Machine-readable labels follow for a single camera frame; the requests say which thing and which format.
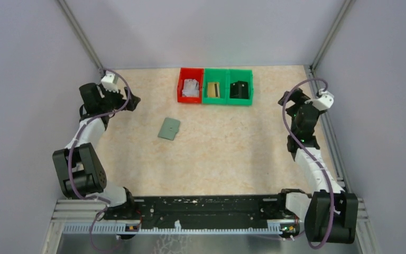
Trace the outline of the grey-green card holder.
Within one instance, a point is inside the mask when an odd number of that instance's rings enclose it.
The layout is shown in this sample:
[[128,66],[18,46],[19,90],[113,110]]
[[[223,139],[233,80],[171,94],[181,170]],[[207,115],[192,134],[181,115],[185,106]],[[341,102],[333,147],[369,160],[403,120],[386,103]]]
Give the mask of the grey-green card holder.
[[159,130],[158,138],[173,141],[179,132],[180,124],[179,120],[166,117]]

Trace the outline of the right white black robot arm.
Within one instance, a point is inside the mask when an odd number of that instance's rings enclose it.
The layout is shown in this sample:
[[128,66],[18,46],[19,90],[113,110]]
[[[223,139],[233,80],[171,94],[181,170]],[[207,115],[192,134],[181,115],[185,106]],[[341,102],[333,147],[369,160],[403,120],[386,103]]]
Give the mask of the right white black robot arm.
[[318,119],[332,106],[333,99],[329,92],[320,92],[318,98],[311,99],[296,88],[285,92],[278,101],[283,115],[291,117],[291,123],[284,124],[289,132],[288,151],[312,193],[288,193],[277,202],[276,210],[283,218],[295,214],[302,219],[310,243],[352,244],[356,237],[358,197],[336,182],[315,136]]

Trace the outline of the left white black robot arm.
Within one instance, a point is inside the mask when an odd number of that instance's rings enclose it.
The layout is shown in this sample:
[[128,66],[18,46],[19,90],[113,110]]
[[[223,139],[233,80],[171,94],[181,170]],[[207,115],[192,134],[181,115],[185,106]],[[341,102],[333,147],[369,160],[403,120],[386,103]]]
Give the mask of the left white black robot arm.
[[141,99],[128,88],[107,91],[102,84],[87,83],[79,88],[79,129],[73,139],[53,153],[60,188],[67,198],[97,200],[107,205],[105,220],[134,220],[139,208],[126,187],[111,183],[94,146],[107,130],[117,109],[133,111]]

